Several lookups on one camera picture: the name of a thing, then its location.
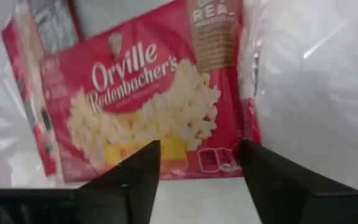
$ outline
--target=red package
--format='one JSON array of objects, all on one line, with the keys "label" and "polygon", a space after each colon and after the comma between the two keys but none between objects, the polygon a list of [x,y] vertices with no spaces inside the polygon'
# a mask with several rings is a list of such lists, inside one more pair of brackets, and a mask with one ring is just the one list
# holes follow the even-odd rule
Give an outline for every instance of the red package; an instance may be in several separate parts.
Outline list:
[{"label": "red package", "polygon": [[33,130],[46,175],[56,173],[52,131],[45,115],[39,62],[48,54],[71,47],[81,35],[70,0],[31,0],[16,5],[2,31],[14,78]]},{"label": "red package", "polygon": [[243,10],[176,0],[45,60],[64,180],[90,180],[154,139],[162,179],[241,176]]}]

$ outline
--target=popcorn box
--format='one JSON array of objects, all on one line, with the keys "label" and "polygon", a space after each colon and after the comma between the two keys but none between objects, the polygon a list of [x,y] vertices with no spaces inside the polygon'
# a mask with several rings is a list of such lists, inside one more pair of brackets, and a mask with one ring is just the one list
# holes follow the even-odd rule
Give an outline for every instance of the popcorn box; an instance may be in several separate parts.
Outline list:
[{"label": "popcorn box", "polygon": [[241,176],[243,11],[176,0],[44,60],[64,180],[91,180],[155,139],[162,179]]}]

